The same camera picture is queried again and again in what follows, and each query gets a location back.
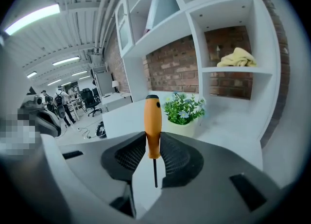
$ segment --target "glass cabinet door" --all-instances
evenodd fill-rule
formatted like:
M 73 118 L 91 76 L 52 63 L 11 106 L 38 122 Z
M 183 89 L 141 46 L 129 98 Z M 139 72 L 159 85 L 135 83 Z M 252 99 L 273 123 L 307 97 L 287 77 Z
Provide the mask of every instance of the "glass cabinet door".
M 120 55 L 123 57 L 134 46 L 127 0 L 120 0 L 115 14 Z

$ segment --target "flower pot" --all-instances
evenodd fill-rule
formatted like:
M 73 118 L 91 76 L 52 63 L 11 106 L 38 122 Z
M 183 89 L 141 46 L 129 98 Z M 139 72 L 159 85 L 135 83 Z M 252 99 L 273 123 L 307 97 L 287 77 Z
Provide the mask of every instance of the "flower pot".
M 173 122 L 167 121 L 167 125 L 168 125 L 167 132 L 175 133 L 178 135 L 183 135 L 183 136 L 191 138 L 194 135 L 197 122 L 198 122 L 198 118 L 196 118 L 195 120 L 191 121 L 190 123 L 186 125 L 179 125 L 179 124 L 175 124 Z

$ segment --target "ceiling light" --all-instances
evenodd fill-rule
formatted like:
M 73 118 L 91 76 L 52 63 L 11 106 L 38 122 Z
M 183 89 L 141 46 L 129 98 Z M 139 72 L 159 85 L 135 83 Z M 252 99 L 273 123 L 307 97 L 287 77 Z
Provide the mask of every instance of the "ceiling light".
M 89 76 L 86 76 L 86 77 L 82 77 L 82 78 L 80 78 L 79 80 L 84 79 L 84 78 L 87 78 L 87 77 L 90 77 L 90 75 L 89 75 Z
M 65 84 L 62 84 L 61 86 L 64 86 L 64 85 L 68 85 L 68 84 L 70 84 L 71 82 L 67 82 L 67 83 L 65 83 Z
M 78 74 L 84 74 L 84 73 L 87 73 L 87 71 L 82 71 L 82 72 L 79 72 L 79 73 L 76 73 L 76 74 L 72 74 L 71 76 L 75 76 L 75 75 L 78 75 Z
M 36 74 L 37 74 L 37 72 L 34 71 L 34 72 L 32 72 L 31 74 L 27 75 L 27 78 L 30 78 L 30 77 L 32 77 L 32 76 L 34 76 L 34 75 L 36 75 Z
M 57 81 L 55 81 L 55 82 L 51 82 L 50 84 L 48 84 L 48 86 L 49 86 L 49 85 L 52 85 L 52 84 L 54 84 L 54 83 L 57 83 L 57 82 L 59 82 L 59 81 L 61 81 L 61 80 L 57 80 Z
M 54 5 L 50 5 L 48 7 L 44 7 L 42 9 L 31 12 L 28 15 L 22 17 L 21 19 L 19 19 L 15 23 L 13 23 L 10 27 L 5 29 L 4 31 L 7 34 L 12 35 L 13 33 L 17 32 L 19 29 L 25 27 L 28 24 L 31 24 L 32 22 L 35 22 L 41 18 L 50 16 L 50 15 L 53 15 L 53 14 L 56 14 L 59 12 L 60 12 L 60 10 L 59 10 L 58 4 L 54 4 Z
M 67 62 L 78 60 L 78 59 L 80 59 L 80 58 L 78 56 L 76 56 L 76 57 L 69 58 L 69 59 L 66 59 L 66 60 L 63 60 L 63 61 L 60 61 L 60 62 L 56 62 L 56 63 L 52 63 L 52 64 L 54 66 L 56 66 L 56 65 L 59 65 L 59 64 L 62 64 L 62 63 L 67 63 Z

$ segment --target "orange screwdriver handle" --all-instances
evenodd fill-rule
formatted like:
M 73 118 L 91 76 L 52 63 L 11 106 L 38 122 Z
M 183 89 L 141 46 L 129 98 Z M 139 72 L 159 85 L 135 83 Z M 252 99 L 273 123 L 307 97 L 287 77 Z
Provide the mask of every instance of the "orange screwdriver handle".
M 159 97 L 148 95 L 144 109 L 145 132 L 148 139 L 148 157 L 157 159 L 160 157 L 160 134 L 162 129 L 162 113 Z

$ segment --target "office chair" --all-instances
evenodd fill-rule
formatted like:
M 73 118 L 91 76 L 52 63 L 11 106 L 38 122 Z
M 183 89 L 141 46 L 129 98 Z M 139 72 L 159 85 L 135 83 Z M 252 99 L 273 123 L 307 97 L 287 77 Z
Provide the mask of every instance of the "office chair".
M 93 111 L 90 112 L 87 116 L 89 116 L 90 114 L 93 114 L 92 116 L 94 116 L 95 112 L 101 112 L 103 113 L 101 108 L 97 108 L 96 106 L 100 103 L 99 101 L 95 101 L 94 97 L 93 97 L 93 93 L 89 88 L 84 88 L 82 90 L 82 94 L 81 94 L 81 98 L 84 101 L 85 105 L 86 105 L 86 109 L 87 108 L 92 108 Z
M 98 90 L 97 90 L 97 88 L 94 88 L 94 89 L 92 89 L 93 90 L 93 95 L 94 95 L 94 99 L 96 100 L 96 101 L 101 101 L 101 99 L 100 99 L 100 97 L 99 97 L 99 93 L 98 93 Z

